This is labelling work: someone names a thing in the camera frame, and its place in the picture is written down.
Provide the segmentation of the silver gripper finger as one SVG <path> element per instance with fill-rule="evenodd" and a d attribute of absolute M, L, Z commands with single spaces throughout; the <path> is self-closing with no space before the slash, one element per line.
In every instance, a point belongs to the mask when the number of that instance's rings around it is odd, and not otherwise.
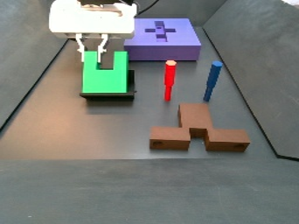
<path fill-rule="evenodd" d="M 108 35 L 100 34 L 101 42 L 97 46 L 97 63 L 101 63 L 101 54 L 107 52 Z"/>
<path fill-rule="evenodd" d="M 77 42 L 77 45 L 78 45 L 78 50 L 77 51 L 80 52 L 80 61 L 84 62 L 85 46 L 83 44 L 83 42 L 84 42 L 83 34 L 77 33 L 74 35 L 74 39 L 76 39 L 76 42 Z"/>

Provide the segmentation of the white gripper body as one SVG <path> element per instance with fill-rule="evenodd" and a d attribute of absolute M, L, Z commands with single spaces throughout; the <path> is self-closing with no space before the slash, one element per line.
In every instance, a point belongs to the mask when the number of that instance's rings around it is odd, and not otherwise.
<path fill-rule="evenodd" d="M 80 0 L 54 0 L 50 4 L 49 30 L 57 37 L 77 34 L 97 39 L 100 34 L 131 39 L 135 35 L 136 4 L 95 4 Z"/>

